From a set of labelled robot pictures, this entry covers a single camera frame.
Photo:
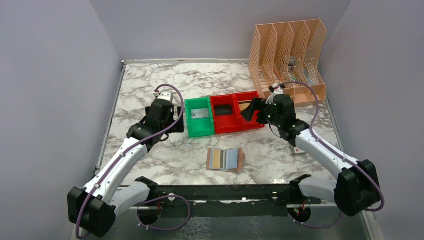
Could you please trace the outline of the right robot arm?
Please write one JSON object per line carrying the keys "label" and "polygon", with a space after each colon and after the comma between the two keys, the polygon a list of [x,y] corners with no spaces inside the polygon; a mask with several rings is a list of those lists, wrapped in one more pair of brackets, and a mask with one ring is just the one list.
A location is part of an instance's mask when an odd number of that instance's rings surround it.
{"label": "right robot arm", "polygon": [[359,161],[321,138],[312,125],[297,118],[292,99],[285,94],[268,99],[255,97],[241,116],[248,122],[277,127],[280,138],[305,151],[325,167],[334,181],[306,177],[288,190],[289,199],[300,204],[308,197],[335,203],[346,216],[362,211],[380,211],[385,198],[380,188],[376,166],[369,160]]}

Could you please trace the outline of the tan leather card holder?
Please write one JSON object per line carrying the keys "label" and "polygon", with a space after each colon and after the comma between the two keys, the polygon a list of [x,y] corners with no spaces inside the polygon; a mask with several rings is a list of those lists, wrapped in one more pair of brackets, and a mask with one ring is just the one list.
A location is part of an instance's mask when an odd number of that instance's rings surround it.
{"label": "tan leather card holder", "polygon": [[[211,156],[214,150],[223,151],[223,168],[212,168]],[[246,155],[242,148],[219,149],[209,148],[207,151],[206,169],[208,171],[223,171],[223,172],[237,172],[243,168],[243,163],[246,160]]]}

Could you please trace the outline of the red plastic bin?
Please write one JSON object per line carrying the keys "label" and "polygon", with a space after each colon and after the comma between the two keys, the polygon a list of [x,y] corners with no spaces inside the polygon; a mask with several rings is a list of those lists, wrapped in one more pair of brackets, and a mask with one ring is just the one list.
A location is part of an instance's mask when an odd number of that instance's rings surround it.
{"label": "red plastic bin", "polygon": [[255,130],[255,129],[261,129],[264,128],[264,124],[257,123],[257,111],[254,113],[253,118],[251,121],[246,121],[243,116],[241,116],[241,112],[239,109],[238,102],[246,102],[246,101],[252,101],[253,98],[258,98],[259,94],[257,91],[247,91],[247,92],[238,92],[234,94],[235,96],[235,102],[236,106],[238,107],[238,115],[240,115],[240,130],[241,131],[247,131],[247,130]]}
{"label": "red plastic bin", "polygon": [[235,133],[241,130],[233,94],[213,95],[210,98],[216,135]]}

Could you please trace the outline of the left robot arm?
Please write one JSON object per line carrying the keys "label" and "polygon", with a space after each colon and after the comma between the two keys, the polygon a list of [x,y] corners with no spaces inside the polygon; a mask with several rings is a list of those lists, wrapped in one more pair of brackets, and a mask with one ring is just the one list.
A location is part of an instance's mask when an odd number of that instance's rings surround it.
{"label": "left robot arm", "polygon": [[116,218],[136,202],[152,205],[157,200],[157,191],[144,183],[134,183],[118,191],[130,170],[143,159],[162,136],[184,132],[184,106],[177,108],[171,99],[158,97],[145,109],[146,116],[132,125],[118,152],[91,181],[82,188],[73,187],[67,195],[68,218],[76,225],[79,240],[80,229],[98,238],[105,236]]}

